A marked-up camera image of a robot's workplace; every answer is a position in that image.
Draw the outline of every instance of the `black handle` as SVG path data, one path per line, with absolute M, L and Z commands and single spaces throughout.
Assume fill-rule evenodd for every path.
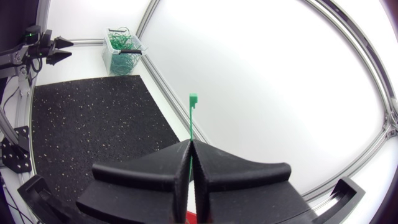
M 120 54 L 141 54 L 141 50 L 134 50 L 134 49 L 121 49 Z

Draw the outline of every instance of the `red part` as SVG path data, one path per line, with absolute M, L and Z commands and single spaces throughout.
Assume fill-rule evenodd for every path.
M 197 215 L 192 212 L 187 211 L 187 220 L 186 224 L 197 224 Z

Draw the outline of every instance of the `green 3d printed part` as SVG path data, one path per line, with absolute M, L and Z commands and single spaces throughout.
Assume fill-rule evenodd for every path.
M 189 94 L 189 122 L 190 122 L 190 129 L 191 129 L 191 141 L 193 139 L 192 133 L 192 108 L 195 109 L 195 104 L 198 103 L 198 95 L 196 93 Z

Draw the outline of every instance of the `green peg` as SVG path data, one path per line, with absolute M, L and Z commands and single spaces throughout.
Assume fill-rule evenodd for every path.
M 192 133 L 192 108 L 195 109 L 195 104 L 198 103 L 198 95 L 196 93 L 189 94 L 189 122 L 191 128 L 191 141 L 193 139 Z
M 189 94 L 189 122 L 190 122 L 190 129 L 191 129 L 191 141 L 193 140 L 193 133 L 192 133 L 192 108 L 195 108 L 195 104 L 198 103 L 198 95 L 196 93 Z M 191 179 L 192 173 L 192 156 L 190 159 L 189 164 L 189 178 L 188 181 Z

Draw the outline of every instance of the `white wall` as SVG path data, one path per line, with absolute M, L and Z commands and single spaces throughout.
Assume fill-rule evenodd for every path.
M 53 37 L 103 38 L 106 27 L 136 33 L 150 0 L 51 0 L 47 28 Z
M 304 193 L 357 157 L 382 127 L 370 74 L 303 1 L 160 1 L 142 36 L 210 144 L 288 162 Z

